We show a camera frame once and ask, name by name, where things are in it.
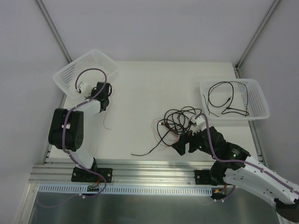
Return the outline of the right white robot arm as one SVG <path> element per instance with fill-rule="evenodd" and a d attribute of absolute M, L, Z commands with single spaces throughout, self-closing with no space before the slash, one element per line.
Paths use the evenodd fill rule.
<path fill-rule="evenodd" d="M 212 156 L 210 170 L 195 170 L 198 185 L 234 185 L 266 201 L 283 218 L 299 221 L 299 186 L 257 161 L 242 147 L 228 142 L 213 126 L 198 133 L 189 131 L 172 144 L 180 155 L 196 150 Z"/>

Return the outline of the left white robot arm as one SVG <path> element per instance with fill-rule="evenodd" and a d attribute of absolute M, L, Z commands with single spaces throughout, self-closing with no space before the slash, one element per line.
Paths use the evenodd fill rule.
<path fill-rule="evenodd" d="M 89 153 L 85 136 L 85 122 L 105 111 L 112 94 L 110 83 L 98 82 L 83 103 L 71 109 L 57 108 L 54 111 L 48 142 L 66 153 L 82 170 L 82 176 L 89 182 L 97 179 L 97 162 Z"/>

